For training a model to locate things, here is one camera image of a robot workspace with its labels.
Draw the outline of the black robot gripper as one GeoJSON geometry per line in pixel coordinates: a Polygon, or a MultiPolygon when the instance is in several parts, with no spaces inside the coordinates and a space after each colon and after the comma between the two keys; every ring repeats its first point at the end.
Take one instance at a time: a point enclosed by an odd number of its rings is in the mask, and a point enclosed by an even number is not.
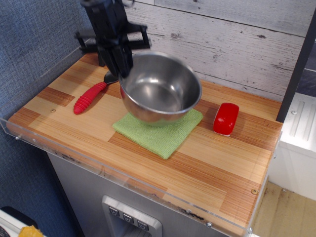
{"type": "Polygon", "coordinates": [[[120,0],[81,0],[80,4],[92,25],[91,29],[76,32],[80,49],[85,53],[99,49],[111,74],[118,76],[119,70],[120,75],[126,78],[133,67],[131,49],[151,47],[147,26],[130,23],[125,12],[128,5],[120,0]],[[115,60],[108,50],[114,47],[115,60]]]}

